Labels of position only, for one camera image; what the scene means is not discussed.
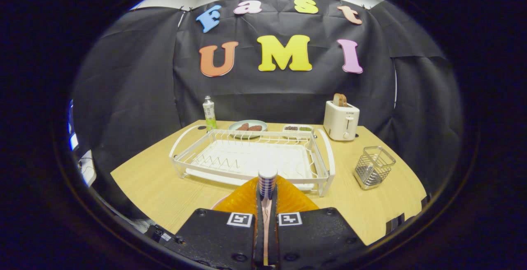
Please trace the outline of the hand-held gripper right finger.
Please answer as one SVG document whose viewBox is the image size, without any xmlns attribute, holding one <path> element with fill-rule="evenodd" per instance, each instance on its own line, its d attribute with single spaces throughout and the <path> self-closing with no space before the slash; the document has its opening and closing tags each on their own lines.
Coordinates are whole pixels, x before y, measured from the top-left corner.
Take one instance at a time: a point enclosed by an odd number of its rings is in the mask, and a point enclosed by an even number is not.
<svg viewBox="0 0 527 270">
<path fill-rule="evenodd" d="M 270 261 L 279 270 L 336 270 L 354 265 L 366 250 L 358 234 L 334 207 L 318 207 L 278 176 L 270 224 Z"/>
</svg>

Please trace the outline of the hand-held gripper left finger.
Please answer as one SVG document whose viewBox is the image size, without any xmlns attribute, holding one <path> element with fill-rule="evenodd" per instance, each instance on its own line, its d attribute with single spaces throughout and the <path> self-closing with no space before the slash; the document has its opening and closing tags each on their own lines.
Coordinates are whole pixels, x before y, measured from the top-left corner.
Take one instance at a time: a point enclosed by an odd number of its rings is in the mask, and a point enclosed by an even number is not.
<svg viewBox="0 0 527 270">
<path fill-rule="evenodd" d="M 264 260 L 264 222 L 258 178 L 213 209 L 198 208 L 175 234 L 175 252 L 216 270 L 254 270 Z"/>
</svg>

